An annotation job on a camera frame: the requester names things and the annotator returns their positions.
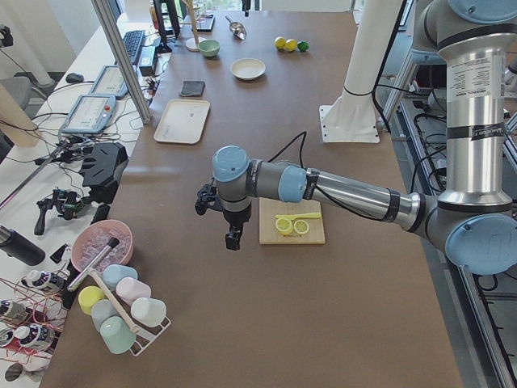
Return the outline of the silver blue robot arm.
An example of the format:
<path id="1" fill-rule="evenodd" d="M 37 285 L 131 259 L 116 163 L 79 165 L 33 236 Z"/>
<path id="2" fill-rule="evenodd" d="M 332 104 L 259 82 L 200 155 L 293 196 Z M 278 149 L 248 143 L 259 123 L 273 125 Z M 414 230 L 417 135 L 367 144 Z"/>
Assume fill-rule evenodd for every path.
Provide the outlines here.
<path id="1" fill-rule="evenodd" d="M 393 222 L 427 239 L 456 266 L 478 275 L 516 262 L 512 200 L 502 189 L 506 51 L 516 39 L 513 1 L 420 1 L 412 48 L 446 63 L 447 186 L 437 197 L 249 158 L 238 146 L 212 158 L 218 209 L 229 223 L 225 244 L 240 247 L 255 197 L 317 200 L 373 221 Z"/>

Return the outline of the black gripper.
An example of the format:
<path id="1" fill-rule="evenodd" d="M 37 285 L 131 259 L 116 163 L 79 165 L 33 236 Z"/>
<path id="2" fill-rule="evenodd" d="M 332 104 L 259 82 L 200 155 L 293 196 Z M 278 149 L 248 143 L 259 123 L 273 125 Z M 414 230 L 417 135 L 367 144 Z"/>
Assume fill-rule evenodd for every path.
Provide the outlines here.
<path id="1" fill-rule="evenodd" d="M 225 235 L 225 245 L 228 250 L 236 251 L 240 248 L 242 232 L 244 225 L 251 217 L 251 201 L 240 200 L 238 202 L 221 201 L 223 208 L 223 215 L 225 220 L 229 223 L 229 230 Z"/>

